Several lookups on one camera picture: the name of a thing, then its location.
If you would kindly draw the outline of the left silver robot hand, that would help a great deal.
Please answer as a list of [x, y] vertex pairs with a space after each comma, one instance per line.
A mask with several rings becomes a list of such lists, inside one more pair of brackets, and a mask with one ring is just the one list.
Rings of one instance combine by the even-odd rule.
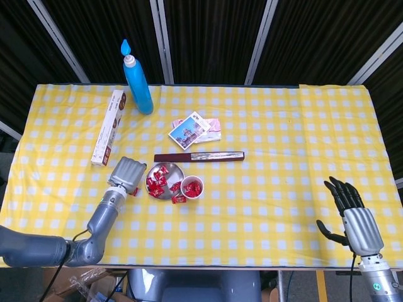
[[122, 157], [110, 175], [108, 183], [111, 186], [123, 187], [127, 194], [133, 194], [136, 190], [147, 164], [128, 157]]

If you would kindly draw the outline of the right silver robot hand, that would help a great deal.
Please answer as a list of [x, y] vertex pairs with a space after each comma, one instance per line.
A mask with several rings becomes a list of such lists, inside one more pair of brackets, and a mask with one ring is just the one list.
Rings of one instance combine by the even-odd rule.
[[343, 221], [344, 234], [330, 232], [321, 220], [317, 220], [319, 231], [328, 240], [348, 246], [350, 251], [360, 257], [379, 254], [384, 243], [372, 212], [365, 207], [358, 190], [350, 183], [332, 176], [324, 181], [324, 185], [334, 198]]

